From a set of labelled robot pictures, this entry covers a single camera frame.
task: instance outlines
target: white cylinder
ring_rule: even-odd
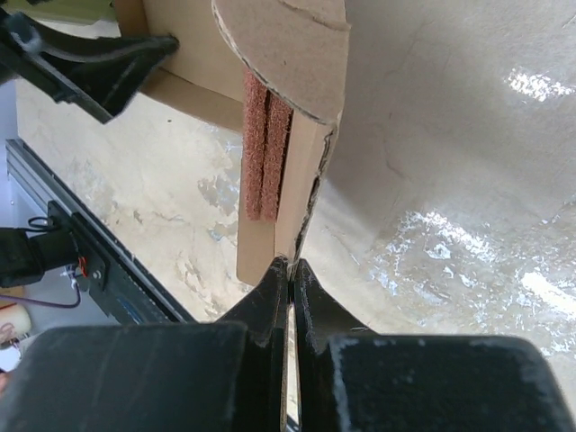
[[[0,309],[0,344],[19,338],[31,329],[30,315],[21,304]]]

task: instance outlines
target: cardboard piece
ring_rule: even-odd
[[[241,131],[244,63],[294,109],[276,223],[250,221],[239,206],[237,274],[257,284],[275,256],[298,258],[338,135],[349,35],[344,0],[116,0],[114,8],[122,35],[180,40],[143,94]]]
[[[210,0],[116,0],[123,36],[173,34],[180,49],[142,93],[209,123],[242,131],[243,67],[214,21]]]
[[[230,48],[294,109],[277,222],[250,221],[240,205],[237,274],[257,284],[274,256],[300,255],[344,108],[349,26],[343,0],[212,4]]]

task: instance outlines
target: sandpaper strip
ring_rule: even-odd
[[[293,110],[275,94],[269,97],[260,218],[266,222],[276,222]]]
[[[268,89],[248,70],[244,73],[244,143],[242,190],[250,221],[260,220],[262,177],[266,151]]]

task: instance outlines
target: curved cardboard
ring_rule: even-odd
[[[212,0],[224,40],[274,93],[322,124],[344,108],[344,0]]]

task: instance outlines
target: black cable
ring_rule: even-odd
[[[36,216],[28,219],[28,228],[23,228],[23,230],[27,232],[52,232],[59,228],[58,223],[50,216]]]
[[[36,306],[46,306],[48,308],[55,308],[55,309],[74,309],[80,305],[82,301],[82,296],[80,294],[80,287],[78,286],[78,281],[73,276],[74,270],[71,266],[66,267],[66,271],[70,281],[72,282],[72,288],[76,291],[76,301],[74,303],[65,304],[65,303],[54,303],[52,301],[44,301],[44,300],[36,300],[36,299],[28,299],[23,297],[15,297],[13,295],[4,295],[0,294],[0,300],[5,300],[8,302],[15,302],[20,304],[33,304]]]

